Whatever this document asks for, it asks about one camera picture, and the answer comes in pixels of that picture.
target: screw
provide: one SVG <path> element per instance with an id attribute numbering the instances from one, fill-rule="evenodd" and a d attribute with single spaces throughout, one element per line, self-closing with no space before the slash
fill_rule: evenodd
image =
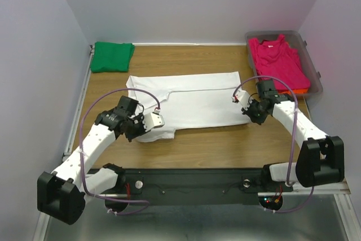
<path id="1" fill-rule="evenodd" d="M 143 182 L 142 181 L 136 181 L 135 182 L 135 188 L 136 189 L 141 189 L 143 187 Z"/>
<path id="2" fill-rule="evenodd" d="M 250 180 L 245 179 L 243 180 L 243 186 L 247 189 L 248 187 L 250 187 Z"/>

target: white t-shirt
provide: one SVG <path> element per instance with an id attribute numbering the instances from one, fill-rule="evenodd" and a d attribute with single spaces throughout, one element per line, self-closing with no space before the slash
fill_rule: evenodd
<path id="1" fill-rule="evenodd" d="M 136 77 L 130 76 L 126 86 L 147 90 L 161 102 L 165 125 L 138 137 L 140 142 L 173 139 L 178 129 L 205 128 L 246 124 L 239 104 L 232 102 L 232 93 L 240 84 L 238 72 L 207 75 Z M 139 91 L 129 97 L 144 105 L 144 113 L 154 110 L 156 101 Z"/>

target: wire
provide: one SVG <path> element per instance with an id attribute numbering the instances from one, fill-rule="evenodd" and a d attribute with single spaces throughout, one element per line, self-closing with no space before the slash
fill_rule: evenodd
<path id="1" fill-rule="evenodd" d="M 257 93 L 252 93 L 249 97 L 248 97 L 248 103 L 250 104 L 250 99 L 252 98 L 252 96 L 256 95 Z"/>
<path id="2" fill-rule="evenodd" d="M 294 154 L 294 144 L 296 142 L 296 130 L 297 130 L 297 114 L 298 114 L 298 100 L 297 100 L 297 97 L 295 95 L 295 93 L 293 92 L 293 90 L 285 83 L 283 82 L 282 80 L 276 78 L 276 77 L 273 77 L 273 76 L 253 76 L 253 77 L 250 77 L 248 79 L 246 79 L 245 81 L 243 81 L 236 89 L 235 91 L 233 92 L 233 97 L 237 99 L 237 96 L 236 96 L 236 93 L 237 91 L 245 84 L 247 83 L 248 81 L 251 81 L 253 79 L 256 79 L 256 78 L 269 78 L 269 79 L 273 79 L 273 80 L 276 80 L 278 82 L 280 82 L 282 85 L 284 85 L 288 90 L 289 92 L 292 94 L 292 97 L 293 97 L 293 100 L 294 100 L 294 118 L 293 118 L 293 127 L 292 127 L 292 143 L 291 143 L 291 151 L 290 151 L 290 154 L 289 154 L 289 160 L 288 160 L 288 167 L 287 167 L 287 176 L 286 176 L 286 183 L 288 186 L 292 186 L 293 183 L 290 183 L 289 182 L 289 177 L 290 177 L 290 174 L 291 174 L 291 166 L 292 166 L 292 161 L 293 161 L 293 154 Z"/>
<path id="3" fill-rule="evenodd" d="M 238 187 L 238 186 L 240 186 L 242 183 L 243 183 L 243 181 L 241 181 L 241 182 L 235 182 L 235 183 L 230 184 L 230 185 L 224 190 L 223 193 L 224 193 L 224 194 L 228 193 L 231 188 L 233 188 L 233 187 Z"/>
<path id="4" fill-rule="evenodd" d="M 125 188 L 126 188 L 127 198 L 128 198 L 128 200 L 130 200 L 130 184 L 127 183 L 127 184 L 125 185 Z"/>
<path id="5" fill-rule="evenodd" d="M 311 192 L 310 192 L 309 196 L 307 197 L 307 199 L 302 204 L 300 204 L 299 206 L 297 206 L 295 208 L 288 209 L 288 210 L 278 210 L 278 211 L 266 208 L 265 210 L 269 211 L 269 212 L 280 213 L 280 214 L 286 214 L 286 213 L 292 213 L 294 211 L 298 211 L 298 210 L 302 209 L 303 207 L 305 207 L 305 205 L 310 201 L 310 199 L 312 198 L 312 195 L 314 193 L 314 190 L 315 190 L 315 187 L 313 186 L 311 188 Z"/>
<path id="6" fill-rule="evenodd" d="M 246 82 L 250 81 L 250 80 L 253 80 L 253 79 L 256 79 L 256 78 L 269 78 L 269 79 L 273 79 L 273 80 L 276 80 L 278 82 L 280 82 L 282 85 L 284 85 L 288 90 L 289 92 L 292 94 L 292 97 L 293 97 L 293 100 L 294 100 L 294 118 L 293 118 L 293 127 L 292 127 L 292 143 L 291 143 L 291 151 L 290 151 L 290 154 L 289 154 L 289 161 L 288 161 L 288 167 L 287 167 L 287 177 L 286 177 L 286 182 L 287 182 L 287 185 L 289 186 L 292 186 L 293 184 L 291 184 L 289 182 L 289 177 L 290 177 L 290 173 L 291 173 L 291 166 L 292 166 L 292 161 L 293 161 L 293 154 L 294 154 L 294 143 L 296 141 L 296 129 L 297 129 L 297 114 L 298 114 L 298 100 L 297 100 L 297 97 L 295 95 L 295 93 L 293 92 L 293 90 L 285 83 L 283 82 L 282 80 L 276 78 L 276 77 L 273 77 L 273 76 L 253 76 L 253 77 L 250 77 L 248 79 L 246 79 L 245 81 L 243 81 L 236 89 L 235 91 L 233 92 L 233 97 L 237 99 L 237 96 L 236 96 L 236 93 L 237 91 L 240 89 L 240 87 L 243 86 L 243 84 L 245 84 Z M 299 206 L 293 208 L 293 209 L 290 209 L 290 210 L 280 210 L 280 211 L 275 211 L 275 210 L 270 210 L 270 209 L 266 209 L 266 210 L 269 210 L 271 212 L 275 212 L 275 213 L 291 213 L 291 212 L 294 212 L 294 211 L 297 211 L 297 210 L 300 210 L 301 208 L 303 208 L 311 199 L 313 193 L 314 193 L 314 189 L 315 187 L 312 187 L 311 189 L 311 192 L 310 192 L 310 195 L 307 197 L 307 199 L 302 203 L 300 204 Z"/>
<path id="7" fill-rule="evenodd" d="M 272 197 L 272 200 L 277 197 L 277 193 L 278 193 L 278 187 L 276 188 L 276 194 Z M 277 200 L 279 200 L 281 198 L 281 195 L 282 195 L 282 185 L 280 185 L 280 195 L 279 197 L 277 198 Z"/>
<path id="8" fill-rule="evenodd" d="M 142 107 L 142 112 L 141 113 L 144 113 L 144 105 L 142 105 L 141 103 L 138 103 L 138 105 Z"/>
<path id="9" fill-rule="evenodd" d="M 81 119 L 80 122 L 80 128 L 79 128 L 79 148 L 80 148 L 80 176 L 81 176 L 81 181 L 83 184 L 83 188 L 84 188 L 84 192 L 92 197 L 98 198 L 98 199 L 102 199 L 102 200 L 109 200 L 109 201 L 113 201 L 116 203 L 143 203 L 145 204 L 145 206 L 143 206 L 142 208 L 135 210 L 135 211 L 131 211 L 131 212 L 121 212 L 121 213 L 117 213 L 111 209 L 108 210 L 109 213 L 115 214 L 115 215 L 126 215 L 126 214 L 135 214 L 135 213 L 139 213 L 141 211 L 143 211 L 144 209 L 148 208 L 148 206 L 150 205 L 150 202 L 148 200 L 122 200 L 122 199 L 115 199 L 112 197 L 106 197 L 106 196 L 100 196 L 97 194 L 93 194 L 91 193 L 87 186 L 86 186 L 86 180 L 85 180 L 85 166 L 84 166 L 84 153 L 83 153 L 83 127 L 84 127 L 84 122 L 85 122 L 85 118 L 88 116 L 89 112 L 91 111 L 91 109 L 97 104 L 97 102 L 99 102 L 100 100 L 102 100 L 104 97 L 111 95 L 113 93 L 116 93 L 118 91 L 140 91 L 142 93 L 146 93 L 148 95 L 150 95 L 152 98 L 154 98 L 154 100 L 157 102 L 157 107 L 156 109 L 160 109 L 160 102 L 157 99 L 157 97 L 155 97 L 153 94 L 151 94 L 149 91 L 146 90 L 141 90 L 141 89 L 135 89 L 135 88 L 130 88 L 130 87 L 126 87 L 123 89 L 117 89 L 117 90 L 113 90 L 110 91 L 104 95 L 102 95 L 101 97 L 99 97 L 97 100 L 94 101 L 94 103 L 87 109 L 87 111 L 85 112 L 83 118 Z"/>

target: gray floor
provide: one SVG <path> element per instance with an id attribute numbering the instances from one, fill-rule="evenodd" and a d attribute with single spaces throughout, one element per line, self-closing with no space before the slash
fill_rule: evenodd
<path id="1" fill-rule="evenodd" d="M 304 196 L 284 197 L 283 208 Z M 72 226 L 51 219 L 47 241 L 236 241 L 347 240 L 332 195 L 318 195 L 304 209 L 272 214 L 256 206 L 198 205 L 149 207 L 143 213 L 115 217 L 94 200 Z"/>

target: black cable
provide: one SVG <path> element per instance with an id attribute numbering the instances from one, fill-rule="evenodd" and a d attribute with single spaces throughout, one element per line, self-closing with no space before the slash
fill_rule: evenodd
<path id="1" fill-rule="evenodd" d="M 143 110 L 142 110 L 142 112 L 141 113 L 144 113 L 144 105 L 142 105 L 141 103 L 139 103 L 138 102 L 138 105 L 140 105 L 142 108 L 143 108 Z"/>
<path id="2" fill-rule="evenodd" d="M 254 96 L 254 95 L 256 95 L 257 93 L 252 93 L 250 96 L 249 96 L 249 98 L 248 98 L 248 103 L 250 104 L 250 99 L 251 99 L 251 97 L 252 96 Z"/>
<path id="3" fill-rule="evenodd" d="M 239 187 L 243 182 L 235 182 L 230 184 L 225 190 L 223 190 L 224 194 L 228 193 L 230 191 L 230 189 L 234 188 L 234 187 Z"/>

